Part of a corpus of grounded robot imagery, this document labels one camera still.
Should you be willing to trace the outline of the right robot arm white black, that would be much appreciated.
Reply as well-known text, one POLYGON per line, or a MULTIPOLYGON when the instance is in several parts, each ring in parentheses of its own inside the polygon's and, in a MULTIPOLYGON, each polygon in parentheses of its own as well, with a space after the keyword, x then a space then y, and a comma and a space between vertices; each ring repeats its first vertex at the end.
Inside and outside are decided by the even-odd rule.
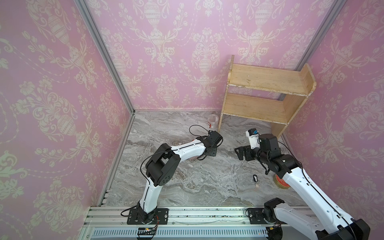
POLYGON ((285 223, 311 240, 367 240, 371 229, 362 219, 355 220, 339 207, 311 180, 303 165, 292 155, 283 155, 279 141, 273 134, 259 134, 256 129, 246 131, 249 145, 235 149, 239 160, 257 160, 266 173, 274 172, 305 201, 316 220, 293 209, 285 201, 274 198, 265 202, 262 213, 253 208, 246 213, 251 223, 258 217, 272 224, 269 240, 283 237, 281 224, 285 223))

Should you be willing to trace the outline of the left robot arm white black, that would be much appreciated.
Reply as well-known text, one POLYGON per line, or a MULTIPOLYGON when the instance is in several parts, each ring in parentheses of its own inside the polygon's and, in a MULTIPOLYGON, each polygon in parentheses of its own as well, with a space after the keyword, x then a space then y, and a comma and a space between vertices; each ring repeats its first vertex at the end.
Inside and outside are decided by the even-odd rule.
POLYGON ((221 145, 223 137, 216 131, 207 136, 197 137, 193 141, 179 145, 169 146, 162 144, 150 156, 146 163, 146 187, 138 203, 138 210, 143 216, 152 214, 158 206, 161 190, 175 174, 180 163, 192 158, 214 157, 217 148, 221 145))

